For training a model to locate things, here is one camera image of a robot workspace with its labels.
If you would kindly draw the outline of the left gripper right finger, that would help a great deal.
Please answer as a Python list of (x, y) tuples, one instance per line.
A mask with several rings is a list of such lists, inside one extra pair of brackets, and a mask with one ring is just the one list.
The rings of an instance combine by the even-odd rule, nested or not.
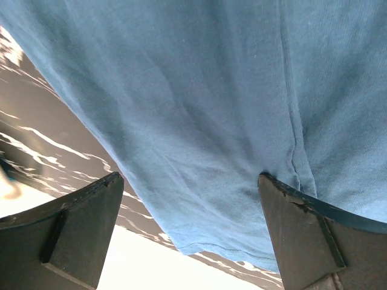
[(386, 224), (261, 173), (259, 195), (285, 289), (386, 289)]

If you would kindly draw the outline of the blue t-shirt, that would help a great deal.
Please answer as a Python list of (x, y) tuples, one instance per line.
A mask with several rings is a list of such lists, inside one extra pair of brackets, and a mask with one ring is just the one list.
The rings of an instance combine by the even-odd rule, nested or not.
[(185, 255), (277, 271), (258, 176), (386, 221), (385, 1), (2, 1)]

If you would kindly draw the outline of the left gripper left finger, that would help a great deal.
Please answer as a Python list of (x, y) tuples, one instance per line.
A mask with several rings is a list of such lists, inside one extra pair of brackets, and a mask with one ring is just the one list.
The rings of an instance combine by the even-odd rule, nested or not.
[(97, 289), (123, 189), (113, 172), (1, 218), (1, 289)]

